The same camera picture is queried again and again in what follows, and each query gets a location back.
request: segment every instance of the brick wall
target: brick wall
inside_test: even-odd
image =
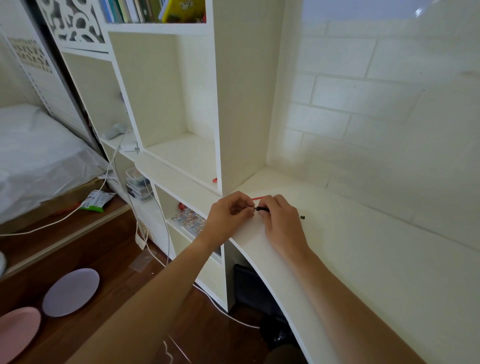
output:
[[[480,251],[480,3],[303,14],[288,1],[268,164]]]

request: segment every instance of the green packet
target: green packet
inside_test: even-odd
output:
[[[116,194],[111,194],[109,192],[103,192],[103,191],[98,192],[98,190],[93,190],[88,194],[88,197],[82,202],[80,209],[103,212],[103,206],[108,201],[110,201],[115,195]]]

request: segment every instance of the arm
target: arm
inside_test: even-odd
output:
[[[200,235],[129,299],[68,364],[150,363],[208,257],[249,218],[253,201],[235,192],[212,205]]]
[[[296,208],[282,195],[259,203],[265,233],[305,290],[338,356],[346,364],[424,363],[308,247]]]

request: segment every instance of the white bedsheet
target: white bedsheet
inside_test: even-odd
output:
[[[40,108],[0,109],[0,224],[91,181],[107,167]]]

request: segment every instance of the left hand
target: left hand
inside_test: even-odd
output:
[[[252,199],[240,191],[219,199],[210,208],[204,230],[198,236],[215,250],[228,240],[245,221],[253,217]]]

